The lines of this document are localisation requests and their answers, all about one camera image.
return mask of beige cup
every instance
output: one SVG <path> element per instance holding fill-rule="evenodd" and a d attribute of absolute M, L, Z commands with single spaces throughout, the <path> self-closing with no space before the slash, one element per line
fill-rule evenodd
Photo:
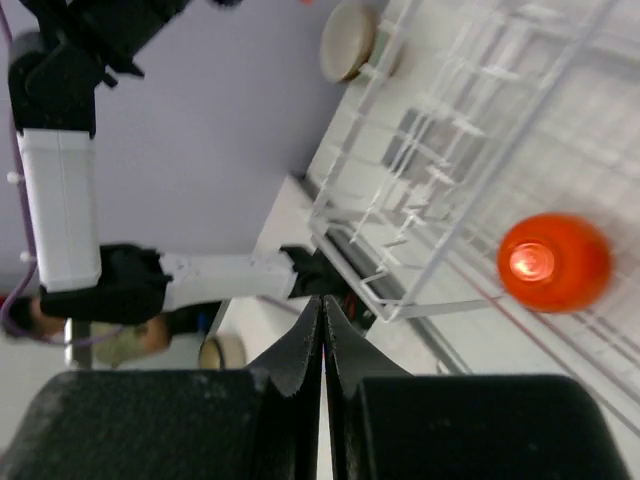
<path fill-rule="evenodd" d="M 378 28 L 379 15 L 373 8 L 357 3 L 338 5 L 325 25 L 320 45 L 320 68 L 332 83 L 365 77 L 361 67 L 378 65 L 390 35 Z M 400 64 L 402 52 L 394 59 L 389 75 Z"/>
<path fill-rule="evenodd" d="M 244 343 L 237 335 L 216 335 L 207 338 L 200 347 L 198 367 L 209 370 L 244 368 L 247 357 Z"/>

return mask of dish rack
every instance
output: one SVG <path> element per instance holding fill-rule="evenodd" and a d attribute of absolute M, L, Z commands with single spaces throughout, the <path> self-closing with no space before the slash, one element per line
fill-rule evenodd
<path fill-rule="evenodd" d="M 339 132 L 317 154 L 330 166 L 309 217 L 316 242 L 384 321 L 490 317 L 515 327 L 640 442 L 636 2 L 394 5 L 382 59 L 363 67 L 371 80 L 347 92 Z M 388 77 L 405 44 L 413 58 Z M 527 311 L 502 290 L 496 250 L 518 221 L 559 210 L 610 238 L 613 286 L 576 314 Z M 356 273 L 328 229 L 349 232 L 376 271 Z M 385 297 L 375 287 L 385 277 L 404 293 Z"/>

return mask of white bowl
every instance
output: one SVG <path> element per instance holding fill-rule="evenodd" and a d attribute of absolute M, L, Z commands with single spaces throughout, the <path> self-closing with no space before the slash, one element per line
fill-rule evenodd
<path fill-rule="evenodd" d="M 376 11 L 365 5 L 343 3 L 331 12 L 320 44 L 320 68 L 328 81 L 345 82 L 358 75 L 373 51 L 377 25 Z"/>

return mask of cable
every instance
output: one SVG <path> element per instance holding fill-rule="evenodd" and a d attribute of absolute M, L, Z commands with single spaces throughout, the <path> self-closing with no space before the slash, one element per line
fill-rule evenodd
<path fill-rule="evenodd" d="M 13 43 L 13 34 L 11 33 L 11 27 L 9 26 L 9 21 L 7 20 L 7 15 L 5 14 L 4 8 L 0 3 L 0 30 L 2 30 L 2 36 L 7 44 L 7 50 L 10 48 Z M 14 160 L 14 168 L 16 173 L 18 174 L 20 181 L 17 182 L 18 193 L 20 196 L 20 207 L 22 210 L 22 222 L 24 224 L 24 230 L 27 237 L 27 253 L 28 253 L 28 263 L 29 268 L 27 269 L 27 273 L 23 277 L 22 281 L 13 289 L 13 291 L 9 294 L 2 307 L 0 307 L 0 322 L 6 325 L 10 330 L 18 333 L 24 337 L 30 338 L 38 343 L 42 343 L 45 345 L 51 345 L 55 347 L 68 347 L 68 346 L 77 346 L 77 347 L 85 347 L 90 346 L 95 343 L 103 342 L 111 337 L 117 335 L 120 331 L 122 331 L 122 327 L 114 327 L 114 330 L 99 337 L 91 337 L 91 338 L 83 338 L 80 340 L 74 340 L 71 342 L 59 342 L 56 340 L 52 340 L 50 338 L 42 338 L 37 335 L 32 334 L 31 332 L 26 332 L 13 321 L 9 314 L 9 310 L 13 303 L 24 293 L 25 289 L 31 282 L 31 279 L 36 273 L 37 268 L 37 260 L 36 260 L 36 241 L 33 233 L 33 224 L 31 222 L 31 209 L 29 208 L 29 197 L 27 193 L 27 186 L 24 181 L 24 165 L 22 162 L 22 155 L 20 154 L 20 146 L 18 145 L 18 136 L 16 127 L 13 122 L 13 115 L 10 115 L 9 120 L 9 135 L 11 137 L 11 147 L 13 149 L 13 160 Z"/>
<path fill-rule="evenodd" d="M 259 296 L 258 300 L 262 300 L 265 303 L 273 305 L 276 308 L 279 308 L 283 312 L 290 313 L 291 315 L 295 315 L 299 317 L 302 315 L 302 310 L 298 310 L 296 307 L 289 305 L 288 303 L 283 302 L 282 300 L 278 300 L 277 298 L 267 297 L 267 296 Z"/>

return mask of white robot arm segment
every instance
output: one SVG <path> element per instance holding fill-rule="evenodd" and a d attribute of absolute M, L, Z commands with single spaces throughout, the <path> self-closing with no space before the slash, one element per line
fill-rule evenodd
<path fill-rule="evenodd" d="M 87 132 L 25 129 L 18 135 L 36 241 L 48 292 L 94 287 L 102 273 Z"/>
<path fill-rule="evenodd" d="M 160 265 L 173 278 L 165 290 L 166 312 L 234 297 L 286 299 L 297 278 L 291 258 L 283 252 L 260 257 L 164 254 Z"/>

